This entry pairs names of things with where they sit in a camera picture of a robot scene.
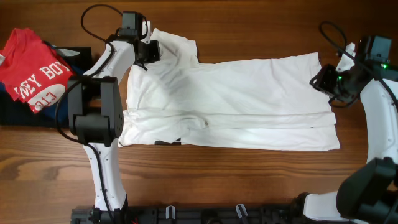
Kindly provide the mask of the white t-shirt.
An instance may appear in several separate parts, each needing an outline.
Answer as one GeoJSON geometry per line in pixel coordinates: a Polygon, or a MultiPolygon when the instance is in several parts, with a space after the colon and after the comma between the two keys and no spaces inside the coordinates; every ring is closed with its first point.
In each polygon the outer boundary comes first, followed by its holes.
{"type": "Polygon", "coordinates": [[[317,53],[200,63],[194,40],[155,30],[161,58],[131,68],[120,146],[338,149],[328,97],[309,84],[317,53]]]}

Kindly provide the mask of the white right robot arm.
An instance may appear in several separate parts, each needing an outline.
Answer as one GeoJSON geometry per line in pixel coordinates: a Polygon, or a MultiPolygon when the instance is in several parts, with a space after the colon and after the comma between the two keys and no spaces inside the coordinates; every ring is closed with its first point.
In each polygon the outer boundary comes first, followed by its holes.
{"type": "Polygon", "coordinates": [[[392,40],[370,35],[349,44],[337,66],[325,65],[314,89],[366,115],[368,158],[336,192],[308,194],[303,215],[316,222],[397,223],[397,66],[389,60],[392,40]]]}

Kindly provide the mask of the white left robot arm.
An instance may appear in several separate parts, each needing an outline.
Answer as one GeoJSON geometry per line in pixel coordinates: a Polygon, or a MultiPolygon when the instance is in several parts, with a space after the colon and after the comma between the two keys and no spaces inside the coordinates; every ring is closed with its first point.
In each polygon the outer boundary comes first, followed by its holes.
{"type": "Polygon", "coordinates": [[[133,65],[144,68],[160,59],[144,15],[122,13],[122,25],[105,40],[105,51],[81,78],[68,81],[70,132],[83,145],[95,186],[92,208],[72,211],[72,223],[130,223],[119,170],[118,138],[124,126],[119,83],[133,65]]]}

